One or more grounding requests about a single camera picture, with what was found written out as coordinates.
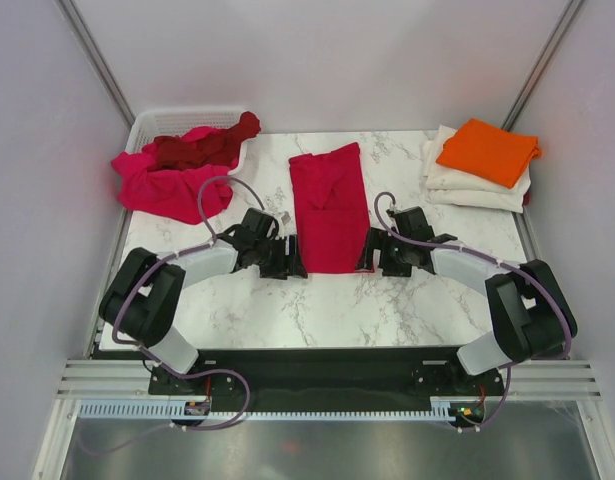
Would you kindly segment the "dark red t shirt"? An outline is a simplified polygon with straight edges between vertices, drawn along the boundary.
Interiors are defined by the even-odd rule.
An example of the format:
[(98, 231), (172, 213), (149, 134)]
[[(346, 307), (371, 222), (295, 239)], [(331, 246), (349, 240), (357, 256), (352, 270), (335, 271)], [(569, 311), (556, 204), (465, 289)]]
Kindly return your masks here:
[(183, 136), (158, 136), (153, 142), (155, 163), (151, 170), (183, 171), (218, 166), (231, 171), (240, 163), (243, 143), (260, 131), (258, 117), (246, 111), (227, 129), (197, 127)]

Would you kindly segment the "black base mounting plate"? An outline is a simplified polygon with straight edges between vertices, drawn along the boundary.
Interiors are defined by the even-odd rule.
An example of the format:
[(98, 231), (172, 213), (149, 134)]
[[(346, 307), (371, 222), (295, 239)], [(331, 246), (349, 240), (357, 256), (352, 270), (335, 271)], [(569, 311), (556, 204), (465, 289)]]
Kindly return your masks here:
[(476, 377), (455, 363), (454, 347), (204, 350), (179, 379), (158, 367), (152, 395), (209, 394), (218, 408), (341, 409), (425, 407), (433, 397), (502, 394), (492, 369)]

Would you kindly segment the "folded white t shirt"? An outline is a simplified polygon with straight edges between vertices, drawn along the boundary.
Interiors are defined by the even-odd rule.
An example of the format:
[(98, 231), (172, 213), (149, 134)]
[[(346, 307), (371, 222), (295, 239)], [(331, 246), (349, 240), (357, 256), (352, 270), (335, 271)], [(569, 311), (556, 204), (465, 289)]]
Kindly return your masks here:
[(447, 204), (523, 212), (525, 194), (531, 180), (526, 170), (513, 188), (508, 189), (478, 176), (443, 167), (437, 163), (444, 144), (456, 129), (440, 125), (435, 138), (421, 147), (423, 167), (421, 188), (432, 204)]

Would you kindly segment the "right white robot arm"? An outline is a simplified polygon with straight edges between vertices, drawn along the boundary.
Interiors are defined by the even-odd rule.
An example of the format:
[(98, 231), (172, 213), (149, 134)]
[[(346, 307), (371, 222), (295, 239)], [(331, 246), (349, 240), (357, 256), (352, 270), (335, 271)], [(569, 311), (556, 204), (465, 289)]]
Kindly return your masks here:
[(449, 278), (481, 294), (491, 330), (458, 348), (445, 368), (454, 392), (470, 392), (481, 374), (535, 358), (566, 355), (578, 326), (550, 266), (542, 260), (501, 261), (466, 246), (450, 234), (436, 235), (420, 207), (389, 210), (392, 228), (371, 227), (357, 264), (388, 277), (409, 278), (414, 269)]

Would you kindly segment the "crimson red t shirt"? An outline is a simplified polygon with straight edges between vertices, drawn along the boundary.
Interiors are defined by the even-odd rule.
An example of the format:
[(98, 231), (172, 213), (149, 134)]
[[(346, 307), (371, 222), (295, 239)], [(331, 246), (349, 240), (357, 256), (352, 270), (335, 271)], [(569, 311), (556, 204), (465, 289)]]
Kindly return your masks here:
[(361, 152), (353, 142), (289, 160), (299, 251), (307, 272), (352, 274), (370, 229)]

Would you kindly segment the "left wall aluminium rail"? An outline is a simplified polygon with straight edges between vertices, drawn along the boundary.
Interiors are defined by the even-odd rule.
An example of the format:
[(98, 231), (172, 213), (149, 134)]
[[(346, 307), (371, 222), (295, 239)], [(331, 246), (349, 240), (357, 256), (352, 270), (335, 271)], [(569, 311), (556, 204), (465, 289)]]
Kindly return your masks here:
[(91, 32), (83, 14), (77, 6), (77, 3), (73, 0), (57, 0), (56, 5), (80, 44), (87, 60), (93, 67), (99, 81), (111, 99), (117, 112), (123, 119), (126, 126), (131, 128), (135, 121), (135, 114), (133, 113), (124, 93), (122, 92), (112, 69), (104, 58), (103, 52), (98, 46), (93, 33)]

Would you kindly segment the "pink magenta t shirt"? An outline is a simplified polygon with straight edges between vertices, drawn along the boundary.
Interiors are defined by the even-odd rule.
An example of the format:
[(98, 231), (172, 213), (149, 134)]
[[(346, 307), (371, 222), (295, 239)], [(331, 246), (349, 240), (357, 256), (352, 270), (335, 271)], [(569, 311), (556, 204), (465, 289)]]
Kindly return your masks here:
[(225, 210), (233, 198), (233, 190), (225, 181), (209, 185), (203, 193), (203, 183), (225, 175), (235, 164), (205, 164), (197, 168), (163, 169), (159, 155), (171, 159), (175, 153), (191, 150), (205, 137), (216, 134), (216, 128), (201, 126), (182, 136), (160, 135), (137, 153), (123, 152), (111, 161), (111, 168), (121, 178), (118, 201), (131, 211), (140, 211), (173, 219), (188, 225), (202, 222), (197, 199), (209, 218)]

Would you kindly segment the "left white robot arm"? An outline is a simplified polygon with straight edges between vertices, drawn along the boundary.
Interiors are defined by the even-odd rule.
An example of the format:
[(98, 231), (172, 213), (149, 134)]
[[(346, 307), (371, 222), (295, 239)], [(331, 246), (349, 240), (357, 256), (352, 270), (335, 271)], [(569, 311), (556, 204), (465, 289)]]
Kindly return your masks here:
[(198, 349), (174, 326), (182, 291), (251, 266), (262, 278), (305, 278), (298, 236), (286, 234), (285, 224), (284, 214), (250, 208), (241, 222), (203, 244), (164, 255), (135, 248), (104, 293), (98, 315), (112, 326), (115, 342), (169, 367), (183, 392), (198, 392), (207, 371), (197, 362)]

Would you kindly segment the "wall aluminium rail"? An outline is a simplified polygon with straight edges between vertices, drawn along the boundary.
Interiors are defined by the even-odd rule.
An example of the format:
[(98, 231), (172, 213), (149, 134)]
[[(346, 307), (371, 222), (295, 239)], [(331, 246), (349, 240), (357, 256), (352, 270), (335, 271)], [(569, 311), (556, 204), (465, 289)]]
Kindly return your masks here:
[(98, 46), (93, 33), (91, 32), (83, 14), (77, 6), (77, 3), (73, 0), (57, 0), (56, 5), (80, 44), (87, 60), (93, 67), (99, 81), (111, 99), (117, 112), (123, 119), (126, 126), (131, 128), (135, 121), (135, 114), (133, 113), (124, 93), (122, 92), (112, 69), (104, 58), (103, 52)]
[(501, 128), (511, 132), (517, 125), (522, 113), (546, 74), (552, 60), (556, 57), (568, 33), (586, 6), (586, 0), (568, 0), (558, 20), (543, 45), (536, 61), (531, 67), (518, 95), (513, 101)]

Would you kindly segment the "white plastic laundry basket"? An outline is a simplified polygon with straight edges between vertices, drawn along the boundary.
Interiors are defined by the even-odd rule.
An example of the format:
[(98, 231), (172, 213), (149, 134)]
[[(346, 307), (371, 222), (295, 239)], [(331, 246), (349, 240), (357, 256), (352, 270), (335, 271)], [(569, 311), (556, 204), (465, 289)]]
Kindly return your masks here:
[(238, 123), (244, 110), (239, 107), (170, 107), (144, 111), (136, 117), (131, 127), (125, 151), (111, 162), (115, 173), (123, 177), (148, 176), (153, 179), (187, 179), (210, 177), (214, 171), (209, 167), (188, 170), (153, 171), (152, 154), (144, 154), (144, 146), (157, 136), (182, 137), (191, 130), (228, 129)]

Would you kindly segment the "aluminium frame extrusion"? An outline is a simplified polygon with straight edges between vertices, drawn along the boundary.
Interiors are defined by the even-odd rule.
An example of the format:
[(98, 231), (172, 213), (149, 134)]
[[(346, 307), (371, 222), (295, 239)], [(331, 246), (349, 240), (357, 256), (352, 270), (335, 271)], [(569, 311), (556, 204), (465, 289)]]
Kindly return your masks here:
[[(150, 374), (139, 360), (69, 360), (57, 396), (67, 399), (142, 399)], [(534, 361), (512, 369), (512, 401), (598, 401), (601, 392), (584, 361)]]

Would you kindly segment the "folded orange t shirt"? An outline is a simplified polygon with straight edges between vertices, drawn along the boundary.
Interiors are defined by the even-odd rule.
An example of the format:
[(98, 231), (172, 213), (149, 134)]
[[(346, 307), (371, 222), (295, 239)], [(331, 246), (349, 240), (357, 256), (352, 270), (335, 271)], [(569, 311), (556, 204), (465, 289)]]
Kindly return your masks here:
[(536, 136), (511, 133), (472, 118), (445, 141), (436, 163), (511, 189), (541, 155)]

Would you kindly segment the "right wall aluminium rail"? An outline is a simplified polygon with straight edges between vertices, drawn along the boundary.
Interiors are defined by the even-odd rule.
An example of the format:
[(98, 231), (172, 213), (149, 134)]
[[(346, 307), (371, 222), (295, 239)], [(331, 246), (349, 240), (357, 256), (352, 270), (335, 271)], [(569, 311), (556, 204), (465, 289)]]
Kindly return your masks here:
[(568, 33), (586, 6), (586, 0), (568, 0), (558, 20), (543, 45), (536, 61), (531, 67), (518, 95), (513, 101), (501, 128), (511, 132), (517, 125), (522, 113), (546, 74), (552, 60), (556, 57)]

